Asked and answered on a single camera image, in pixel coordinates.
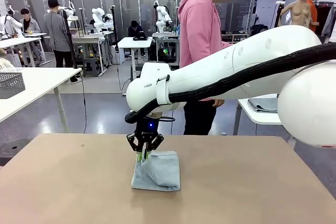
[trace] man in gray shirt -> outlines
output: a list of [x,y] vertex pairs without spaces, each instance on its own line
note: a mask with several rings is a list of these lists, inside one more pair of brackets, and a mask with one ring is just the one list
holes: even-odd
[[[56,58],[56,68],[63,67],[63,60],[67,68],[73,67],[70,44],[66,34],[66,26],[61,15],[58,14],[58,1],[48,0],[50,12],[44,15],[44,21],[50,34],[50,47],[53,49]],[[70,78],[71,84],[81,82],[75,76]]]

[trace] gray basket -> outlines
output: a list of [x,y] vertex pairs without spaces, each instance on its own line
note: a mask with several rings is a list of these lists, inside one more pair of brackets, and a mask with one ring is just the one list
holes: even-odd
[[0,99],[8,99],[26,89],[22,73],[0,72]]

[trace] shoe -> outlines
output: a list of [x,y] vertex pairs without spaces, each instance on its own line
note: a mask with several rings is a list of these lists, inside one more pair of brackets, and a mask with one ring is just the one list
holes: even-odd
[[78,82],[82,82],[82,79],[77,78],[77,81],[71,82],[71,84],[76,84],[76,83],[78,83]]

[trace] folded towel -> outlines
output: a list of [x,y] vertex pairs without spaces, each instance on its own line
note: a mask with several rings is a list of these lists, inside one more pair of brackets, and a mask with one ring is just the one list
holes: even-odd
[[256,112],[277,113],[278,99],[277,98],[250,98],[248,102]]
[[179,191],[180,163],[176,152],[152,152],[146,160],[136,159],[132,188]]

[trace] person sitting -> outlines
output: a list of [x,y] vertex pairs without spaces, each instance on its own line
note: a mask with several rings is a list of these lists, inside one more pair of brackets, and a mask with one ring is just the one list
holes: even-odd
[[[131,26],[128,28],[128,37],[135,37],[141,31],[143,31],[142,27],[138,24],[138,22],[133,20],[131,22]],[[141,53],[142,56],[146,55],[144,48],[140,48],[140,53]]]
[[23,18],[20,19],[23,28],[23,33],[29,33],[29,31],[31,31],[33,34],[36,34],[41,32],[41,29],[37,21],[30,16],[30,12],[28,9],[26,8],[21,9],[21,15],[23,16]]

